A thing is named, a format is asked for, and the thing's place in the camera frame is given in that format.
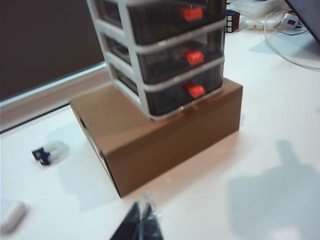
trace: rubik's cube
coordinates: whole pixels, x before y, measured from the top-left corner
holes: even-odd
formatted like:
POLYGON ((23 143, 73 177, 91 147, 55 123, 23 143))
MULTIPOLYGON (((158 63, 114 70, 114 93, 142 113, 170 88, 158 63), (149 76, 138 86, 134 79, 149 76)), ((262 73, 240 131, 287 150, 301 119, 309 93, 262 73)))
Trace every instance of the rubik's cube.
POLYGON ((240 13, 233 10, 226 10, 226 33, 233 33, 239 28, 240 13))

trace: drawer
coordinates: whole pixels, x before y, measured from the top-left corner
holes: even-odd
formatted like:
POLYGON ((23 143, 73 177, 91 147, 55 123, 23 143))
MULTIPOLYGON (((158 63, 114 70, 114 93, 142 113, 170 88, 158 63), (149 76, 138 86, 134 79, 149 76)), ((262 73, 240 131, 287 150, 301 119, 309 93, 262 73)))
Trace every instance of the drawer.
POLYGON ((137 96, 138 95, 138 87, 137 85, 126 75, 124 75, 122 72, 117 70, 113 65, 110 64, 110 70, 113 73, 113 76, 115 76, 120 82, 122 82, 127 88, 129 88, 132 92, 134 92, 137 96))
POLYGON ((145 84, 164 82, 224 55, 224 28, 160 52, 138 55, 145 84))
POLYGON ((118 4, 108 0, 95 0, 99 18, 122 28, 118 4))
POLYGON ((113 40, 110 37, 104 36, 104 39, 110 52, 131 65, 129 50, 127 47, 123 46, 121 43, 113 40))
POLYGON ((146 92, 152 116, 165 115, 222 87, 223 64, 158 92, 146 92))
POLYGON ((128 6, 137 45, 150 45, 219 20, 226 14, 226 1, 161 0, 128 6))

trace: red drawer handle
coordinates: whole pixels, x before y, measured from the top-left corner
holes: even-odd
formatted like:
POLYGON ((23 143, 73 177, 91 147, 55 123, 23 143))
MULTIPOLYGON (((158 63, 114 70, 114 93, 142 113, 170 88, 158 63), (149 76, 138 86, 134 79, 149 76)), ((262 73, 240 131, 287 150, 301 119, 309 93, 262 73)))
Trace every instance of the red drawer handle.
POLYGON ((201 7, 195 7, 195 8, 183 7, 180 9, 180 13, 182 17, 184 17, 184 19, 187 20, 188 22, 202 19, 204 15, 201 7))
POLYGON ((204 55, 201 51, 190 50, 185 53, 185 57, 190 65, 196 65, 204 61, 204 55))
POLYGON ((189 82, 186 85, 186 89, 188 90, 188 92, 191 94, 191 96, 194 99, 197 99, 197 98, 201 97, 202 95, 206 94, 206 90, 205 90, 204 86, 196 85, 193 82, 189 82))

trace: black plastic object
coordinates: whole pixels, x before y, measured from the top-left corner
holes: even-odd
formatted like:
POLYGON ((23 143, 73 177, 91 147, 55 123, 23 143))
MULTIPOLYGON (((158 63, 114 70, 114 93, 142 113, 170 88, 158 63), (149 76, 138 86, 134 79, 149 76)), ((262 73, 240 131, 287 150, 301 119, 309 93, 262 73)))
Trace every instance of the black plastic object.
POLYGON ((147 204, 142 213, 142 220, 138 226, 139 238, 135 240, 163 240, 161 229, 157 217, 150 206, 147 204))
POLYGON ((118 56, 123 61, 131 65, 128 48, 110 37, 104 36, 104 38, 110 52, 112 52, 114 55, 118 56))
POLYGON ((119 28, 122 28, 118 4, 108 0, 95 0, 99 17, 119 28))
POLYGON ((224 29, 217 29, 160 52, 138 55, 144 83, 161 83, 222 57, 224 34, 224 29))
POLYGON ((32 155, 35 160, 40 161, 42 165, 50 165, 49 156, 50 152, 46 152, 43 147, 32 151, 32 155))
POLYGON ((223 64, 162 91, 146 92, 150 114, 161 116, 195 100, 188 88, 190 84, 203 87, 205 94, 219 89, 223 84, 223 64))
POLYGON ((226 0, 161 0, 128 7, 137 45, 150 45, 225 18, 226 0))
POLYGON ((110 240, 133 240, 140 222, 140 208, 135 202, 110 240))

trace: laptop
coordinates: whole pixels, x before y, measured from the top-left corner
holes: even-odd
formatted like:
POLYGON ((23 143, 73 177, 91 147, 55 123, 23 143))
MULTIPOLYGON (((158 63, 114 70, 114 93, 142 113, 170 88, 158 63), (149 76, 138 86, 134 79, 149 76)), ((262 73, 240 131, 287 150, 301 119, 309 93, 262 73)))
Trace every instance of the laptop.
POLYGON ((320 0, 285 0, 320 44, 320 0))

